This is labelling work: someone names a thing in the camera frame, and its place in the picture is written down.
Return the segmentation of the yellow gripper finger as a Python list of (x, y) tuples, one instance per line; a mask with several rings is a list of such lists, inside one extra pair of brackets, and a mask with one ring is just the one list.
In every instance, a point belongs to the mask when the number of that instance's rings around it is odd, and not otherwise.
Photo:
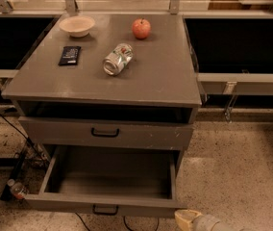
[(188, 209), (181, 209), (175, 212), (176, 223), (182, 231), (193, 231), (193, 222), (200, 216), (200, 212)]

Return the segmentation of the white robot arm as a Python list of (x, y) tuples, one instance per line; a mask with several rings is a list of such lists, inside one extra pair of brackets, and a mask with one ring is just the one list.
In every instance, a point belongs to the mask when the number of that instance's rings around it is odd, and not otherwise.
[[(189, 209), (177, 210), (175, 220), (182, 231), (237, 231), (219, 218)], [(239, 231), (252, 230), (243, 228)]]

